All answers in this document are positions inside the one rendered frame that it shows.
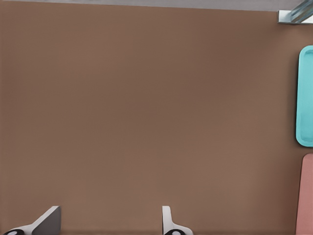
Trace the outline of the pink box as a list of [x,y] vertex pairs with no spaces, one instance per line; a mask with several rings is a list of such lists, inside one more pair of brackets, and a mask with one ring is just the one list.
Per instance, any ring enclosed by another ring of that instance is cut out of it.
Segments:
[[313,235],[313,153],[302,161],[295,233]]

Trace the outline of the pale blue-green tray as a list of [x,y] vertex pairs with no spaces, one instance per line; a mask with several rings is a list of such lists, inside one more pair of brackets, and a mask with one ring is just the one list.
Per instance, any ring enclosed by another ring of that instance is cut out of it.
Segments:
[[313,46],[299,54],[296,139],[305,147],[313,147]]

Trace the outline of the silver frame post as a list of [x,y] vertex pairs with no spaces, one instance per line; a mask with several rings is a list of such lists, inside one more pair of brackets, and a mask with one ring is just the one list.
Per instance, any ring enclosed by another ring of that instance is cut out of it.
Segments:
[[279,24],[313,24],[313,0],[304,0],[293,10],[279,10]]

